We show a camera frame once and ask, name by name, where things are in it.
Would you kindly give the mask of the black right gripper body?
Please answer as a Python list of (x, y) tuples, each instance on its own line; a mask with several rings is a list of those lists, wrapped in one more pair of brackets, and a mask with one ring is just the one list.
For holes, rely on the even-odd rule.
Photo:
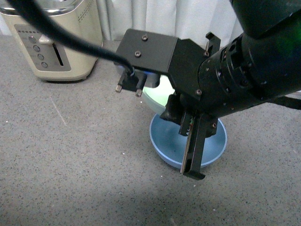
[(226, 47), (206, 53), (190, 39), (163, 35), (159, 42), (167, 56), (163, 72), (175, 94), (169, 96), (161, 119), (181, 125), (186, 134), (187, 121), (193, 117), (210, 137), (219, 117), (248, 108), (254, 85), (248, 74), (252, 64), (243, 55), (245, 37), (243, 33)]

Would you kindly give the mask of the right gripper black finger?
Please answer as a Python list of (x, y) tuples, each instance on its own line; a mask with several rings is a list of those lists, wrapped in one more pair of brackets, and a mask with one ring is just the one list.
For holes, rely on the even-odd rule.
[(205, 123), (196, 111), (192, 118), (186, 142), (180, 173), (194, 180), (202, 180), (205, 175), (200, 172), (205, 143)]

